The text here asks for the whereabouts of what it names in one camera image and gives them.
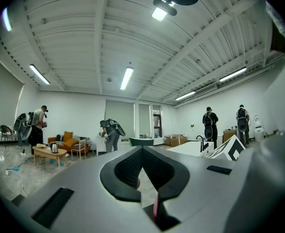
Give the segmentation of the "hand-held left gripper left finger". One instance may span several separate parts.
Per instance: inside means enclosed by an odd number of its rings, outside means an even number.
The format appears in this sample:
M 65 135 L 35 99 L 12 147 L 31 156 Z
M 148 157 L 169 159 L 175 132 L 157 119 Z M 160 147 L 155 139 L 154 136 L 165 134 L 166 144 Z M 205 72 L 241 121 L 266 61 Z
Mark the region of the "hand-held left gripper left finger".
M 137 191 L 138 176 L 142 169 L 142 147 L 107 162 L 100 172 L 103 187 L 114 198 L 126 202 L 140 202 L 141 193 Z

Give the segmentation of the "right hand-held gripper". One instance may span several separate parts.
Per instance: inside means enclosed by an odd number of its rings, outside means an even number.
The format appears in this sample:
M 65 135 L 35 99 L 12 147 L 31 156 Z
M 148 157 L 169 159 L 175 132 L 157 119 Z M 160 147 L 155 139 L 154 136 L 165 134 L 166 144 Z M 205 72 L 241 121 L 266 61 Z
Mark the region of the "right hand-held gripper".
M 245 149 L 237 136 L 233 135 L 213 152 L 207 154 L 206 158 L 236 161 Z

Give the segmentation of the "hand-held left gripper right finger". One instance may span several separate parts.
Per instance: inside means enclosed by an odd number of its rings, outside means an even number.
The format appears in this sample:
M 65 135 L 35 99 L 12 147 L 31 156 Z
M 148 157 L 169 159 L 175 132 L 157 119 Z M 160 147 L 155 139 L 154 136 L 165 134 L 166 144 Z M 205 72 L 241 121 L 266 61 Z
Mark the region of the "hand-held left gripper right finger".
M 147 146 L 142 147 L 142 167 L 159 199 L 179 196 L 189 182 L 187 167 Z

